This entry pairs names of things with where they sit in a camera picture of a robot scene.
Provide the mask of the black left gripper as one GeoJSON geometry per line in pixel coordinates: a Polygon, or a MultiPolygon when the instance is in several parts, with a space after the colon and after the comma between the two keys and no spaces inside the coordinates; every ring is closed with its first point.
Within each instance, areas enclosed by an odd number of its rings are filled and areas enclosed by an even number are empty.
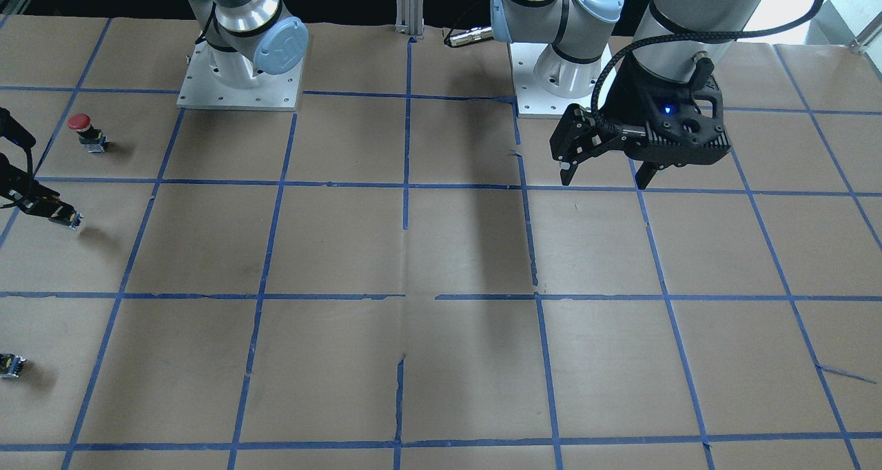
{"type": "MultiPolygon", "coordinates": [[[[551,157],[560,162],[562,185],[570,185],[577,166],[587,159],[604,155],[607,152],[623,152],[637,139],[646,138],[646,127],[637,123],[637,102],[629,77],[621,77],[622,65],[611,84],[604,105],[592,105],[586,109],[573,103],[567,106],[563,116],[549,139],[551,157]]],[[[676,72],[667,76],[648,69],[637,57],[637,62],[655,76],[685,83],[689,72],[676,72]]],[[[664,163],[642,163],[634,174],[638,190],[645,190],[655,175],[668,168],[664,163]]]]}

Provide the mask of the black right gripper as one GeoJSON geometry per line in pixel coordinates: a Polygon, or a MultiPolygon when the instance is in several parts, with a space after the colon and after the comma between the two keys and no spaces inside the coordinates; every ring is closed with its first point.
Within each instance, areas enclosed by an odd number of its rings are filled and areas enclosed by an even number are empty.
{"type": "Polygon", "coordinates": [[[9,200],[2,209],[19,208],[32,216],[56,216],[59,194],[34,179],[32,155],[26,155],[26,171],[9,162],[1,155],[1,196],[9,200]]]}

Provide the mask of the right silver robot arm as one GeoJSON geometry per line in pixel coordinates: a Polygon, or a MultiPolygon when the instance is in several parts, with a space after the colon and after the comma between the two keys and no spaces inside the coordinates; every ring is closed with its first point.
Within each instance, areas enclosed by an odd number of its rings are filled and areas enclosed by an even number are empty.
{"type": "MultiPolygon", "coordinates": [[[[201,34],[177,101],[180,109],[293,112],[311,34],[283,0],[188,0],[201,34]]],[[[633,42],[611,52],[608,40],[623,0],[489,0],[491,24],[450,32],[444,44],[460,48],[498,41],[511,51],[517,99],[535,94],[563,105],[598,111],[614,62],[666,36],[648,6],[633,42]]]]}

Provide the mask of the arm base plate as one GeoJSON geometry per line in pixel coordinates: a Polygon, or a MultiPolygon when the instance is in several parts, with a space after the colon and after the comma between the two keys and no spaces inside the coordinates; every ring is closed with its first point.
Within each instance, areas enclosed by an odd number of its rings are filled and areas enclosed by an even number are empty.
{"type": "Polygon", "coordinates": [[[590,109],[599,73],[612,57],[606,45],[598,61],[577,64],[565,61],[551,44],[509,44],[520,118],[558,119],[572,103],[590,109]]]}
{"type": "Polygon", "coordinates": [[[267,74],[238,52],[221,52],[207,41],[194,46],[178,99],[179,108],[202,111],[295,112],[307,58],[284,74],[267,74]]]}

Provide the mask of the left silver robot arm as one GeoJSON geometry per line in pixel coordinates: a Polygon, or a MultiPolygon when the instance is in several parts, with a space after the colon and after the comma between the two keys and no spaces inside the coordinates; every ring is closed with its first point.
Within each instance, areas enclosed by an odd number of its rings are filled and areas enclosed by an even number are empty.
{"type": "Polygon", "coordinates": [[[797,20],[747,31],[760,2],[650,0],[631,43],[605,65],[624,0],[491,0],[489,12],[498,41],[544,45],[535,76],[571,100],[549,139],[562,184],[580,163],[623,152],[641,163],[635,182],[643,190],[658,171],[712,165],[730,153],[714,77],[730,44],[800,26],[825,0],[797,20]]]}

